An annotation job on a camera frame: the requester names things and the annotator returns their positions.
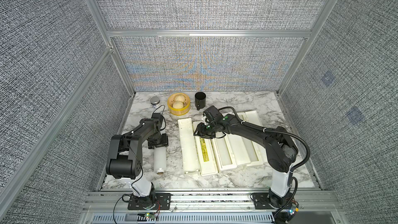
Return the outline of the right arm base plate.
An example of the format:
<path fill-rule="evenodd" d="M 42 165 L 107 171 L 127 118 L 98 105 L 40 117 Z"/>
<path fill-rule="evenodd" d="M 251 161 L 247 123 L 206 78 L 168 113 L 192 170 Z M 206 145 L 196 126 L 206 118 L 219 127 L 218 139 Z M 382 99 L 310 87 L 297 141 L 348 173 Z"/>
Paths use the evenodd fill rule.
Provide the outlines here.
<path fill-rule="evenodd" d="M 296 209 L 299 207 L 292 192 L 288 192 L 284 197 L 279 197 L 271 191 L 270 193 L 270 196 L 268 192 L 252 193 L 250 195 L 255 209 L 279 209 L 281 207 L 284 207 L 284 209 Z"/>

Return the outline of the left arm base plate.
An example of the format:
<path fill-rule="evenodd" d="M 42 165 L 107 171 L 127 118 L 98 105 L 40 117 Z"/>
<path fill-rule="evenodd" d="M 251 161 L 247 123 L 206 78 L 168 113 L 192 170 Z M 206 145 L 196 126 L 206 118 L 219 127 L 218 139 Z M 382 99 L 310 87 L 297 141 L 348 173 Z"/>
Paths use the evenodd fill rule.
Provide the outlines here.
<path fill-rule="evenodd" d="M 149 195 L 146 197 L 130 197 L 127 209 L 130 211 L 155 211 L 155 210 L 169 210 L 171 204 L 171 194 Z"/>

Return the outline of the white wrap dispenser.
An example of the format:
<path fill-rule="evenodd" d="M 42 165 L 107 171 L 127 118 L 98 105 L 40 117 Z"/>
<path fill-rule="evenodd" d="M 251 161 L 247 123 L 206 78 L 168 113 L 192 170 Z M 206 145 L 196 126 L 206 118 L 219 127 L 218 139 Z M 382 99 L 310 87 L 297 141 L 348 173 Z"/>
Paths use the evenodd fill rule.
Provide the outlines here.
<path fill-rule="evenodd" d="M 194 136 L 199 123 L 192 122 L 191 118 L 178 120 L 183 172 L 185 174 L 200 173 L 201 176 L 216 175 L 218 169 L 211 142 Z"/>
<path fill-rule="evenodd" d="M 232 159 L 231 165 L 224 167 L 221 165 L 216 139 L 225 139 Z M 217 167 L 221 172 L 237 169 L 238 167 L 245 166 L 250 162 L 243 139 L 238 135 L 216 132 L 216 138 L 212 140 L 212 144 L 216 156 Z"/>
<path fill-rule="evenodd" d="M 237 114 L 238 114 L 238 117 L 241 120 L 243 120 L 244 122 L 252 123 L 252 124 L 258 125 L 258 126 L 261 126 L 261 124 L 262 124 L 260 117 L 256 111 L 241 112 L 241 113 L 237 113 Z M 258 162 L 257 166 L 262 166 L 262 165 L 264 165 L 265 162 L 267 162 L 266 149 L 261 140 L 261 138 L 264 137 L 264 133 L 260 133 L 260 131 L 251 130 L 248 127 L 241 125 L 241 127 L 239 127 L 238 130 L 234 132 L 234 134 L 237 134 L 242 139 L 246 138 L 253 142 L 257 156 L 259 158 L 259 162 Z"/>

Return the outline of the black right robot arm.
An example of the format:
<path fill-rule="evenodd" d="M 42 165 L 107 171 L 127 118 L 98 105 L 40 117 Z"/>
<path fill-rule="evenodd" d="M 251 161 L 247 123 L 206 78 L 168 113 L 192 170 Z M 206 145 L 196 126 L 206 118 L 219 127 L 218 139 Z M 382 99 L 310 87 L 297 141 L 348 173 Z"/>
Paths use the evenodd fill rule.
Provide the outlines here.
<path fill-rule="evenodd" d="M 218 133 L 237 135 L 255 142 L 265 148 L 269 165 L 273 169 L 272 184 L 268 192 L 268 203 L 273 208 L 286 205 L 293 194 L 292 187 L 293 164 L 296 161 L 298 149 L 283 128 L 267 129 L 241 119 L 232 107 L 231 114 L 222 114 L 226 109 L 214 106 L 203 113 L 204 121 L 199 123 L 194 135 L 203 139 L 215 139 Z"/>

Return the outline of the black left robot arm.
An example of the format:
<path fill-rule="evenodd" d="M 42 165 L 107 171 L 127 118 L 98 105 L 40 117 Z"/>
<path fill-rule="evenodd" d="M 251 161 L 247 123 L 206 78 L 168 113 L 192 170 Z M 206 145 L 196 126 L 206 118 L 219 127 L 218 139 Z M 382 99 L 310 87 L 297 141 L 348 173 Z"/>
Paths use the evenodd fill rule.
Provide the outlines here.
<path fill-rule="evenodd" d="M 154 201 L 155 189 L 143 171 L 143 143 L 149 149 L 167 147 L 169 139 L 163 131 L 164 117 L 160 113 L 144 118 L 132 131 L 114 135 L 110 140 L 106 161 L 106 174 L 116 179 L 130 178 L 133 181 L 133 194 L 139 198 Z"/>

